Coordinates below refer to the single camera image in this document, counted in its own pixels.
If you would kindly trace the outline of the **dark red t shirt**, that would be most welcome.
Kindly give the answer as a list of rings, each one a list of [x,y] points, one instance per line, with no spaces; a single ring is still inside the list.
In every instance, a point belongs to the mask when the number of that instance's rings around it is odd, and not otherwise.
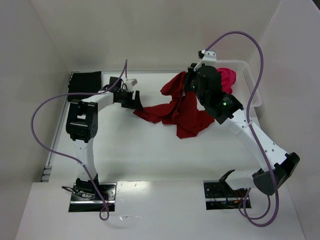
[[[160,90],[163,96],[170,96],[169,103],[144,107],[133,113],[153,124],[175,125],[180,139],[196,137],[208,128],[215,119],[206,111],[198,110],[198,102],[193,92],[184,93],[186,72],[182,71],[167,82]]]

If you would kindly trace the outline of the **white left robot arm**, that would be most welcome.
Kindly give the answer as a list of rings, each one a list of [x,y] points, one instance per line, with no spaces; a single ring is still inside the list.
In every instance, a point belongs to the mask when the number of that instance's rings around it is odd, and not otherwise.
[[[71,101],[66,122],[77,161],[75,191],[89,196],[98,196],[98,172],[94,161],[94,138],[98,133],[98,113],[104,108],[120,103],[122,108],[141,110],[140,92],[134,90],[135,78],[109,79],[109,84],[97,94]]]

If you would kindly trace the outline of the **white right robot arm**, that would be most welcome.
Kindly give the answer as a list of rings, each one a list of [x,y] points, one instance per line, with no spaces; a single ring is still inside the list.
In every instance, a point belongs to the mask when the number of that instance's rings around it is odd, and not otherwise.
[[[187,69],[184,90],[194,93],[204,110],[230,130],[260,165],[258,170],[229,170],[219,179],[222,190],[229,195],[235,190],[256,188],[272,196],[292,175],[300,157],[279,147],[258,125],[247,119],[239,100],[223,91],[222,76],[215,67],[202,64],[197,68],[192,63]]]

